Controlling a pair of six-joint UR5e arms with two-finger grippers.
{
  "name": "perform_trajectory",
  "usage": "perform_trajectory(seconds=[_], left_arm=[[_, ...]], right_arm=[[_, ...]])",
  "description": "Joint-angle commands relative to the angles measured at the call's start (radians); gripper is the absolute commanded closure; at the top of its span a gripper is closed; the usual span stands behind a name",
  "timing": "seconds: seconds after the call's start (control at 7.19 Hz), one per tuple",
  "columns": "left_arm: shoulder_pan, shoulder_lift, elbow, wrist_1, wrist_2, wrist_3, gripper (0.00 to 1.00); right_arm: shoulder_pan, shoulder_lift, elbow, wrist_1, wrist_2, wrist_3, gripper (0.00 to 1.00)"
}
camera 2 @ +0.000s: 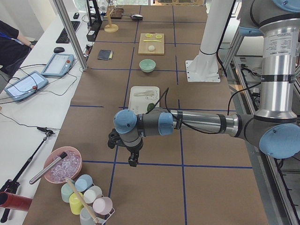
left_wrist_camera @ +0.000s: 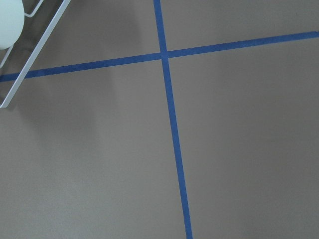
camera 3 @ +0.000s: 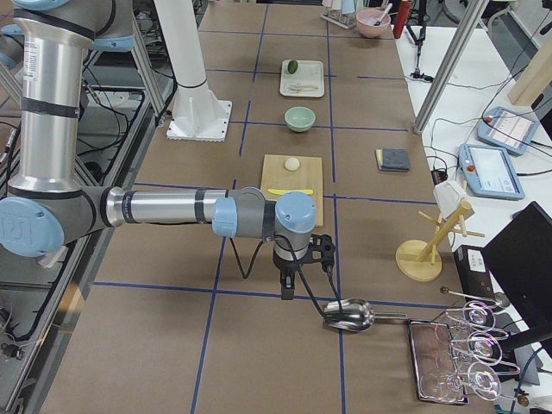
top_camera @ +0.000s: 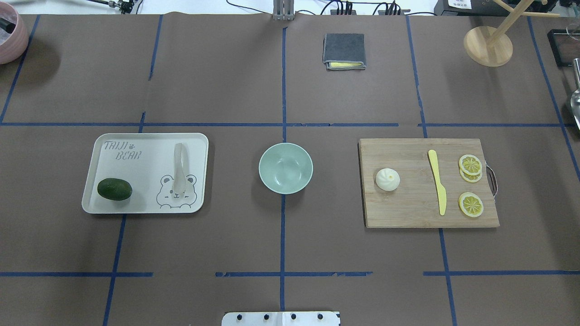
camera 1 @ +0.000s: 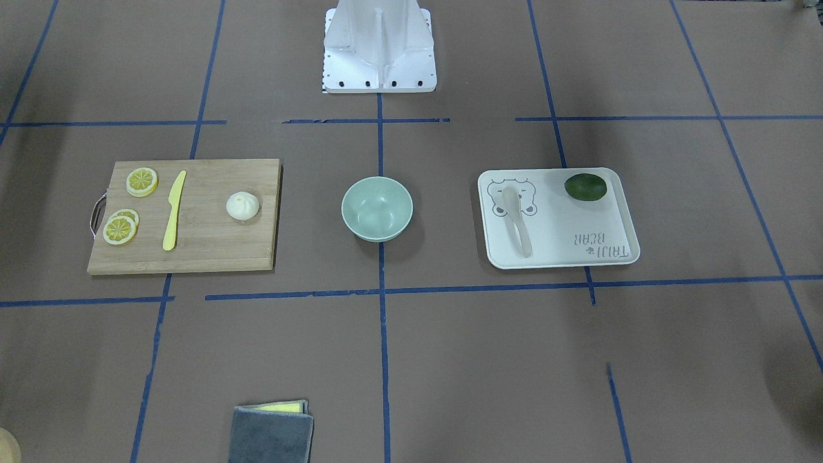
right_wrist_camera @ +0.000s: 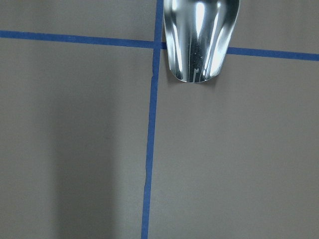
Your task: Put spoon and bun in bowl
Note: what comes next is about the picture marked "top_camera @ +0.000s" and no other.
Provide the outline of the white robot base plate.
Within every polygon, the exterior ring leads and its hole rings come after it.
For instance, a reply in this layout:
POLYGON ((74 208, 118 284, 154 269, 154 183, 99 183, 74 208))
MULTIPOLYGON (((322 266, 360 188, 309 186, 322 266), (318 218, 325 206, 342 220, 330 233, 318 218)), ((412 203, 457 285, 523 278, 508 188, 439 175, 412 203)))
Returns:
POLYGON ((230 312, 224 314, 222 326, 340 326, 339 312, 230 312))

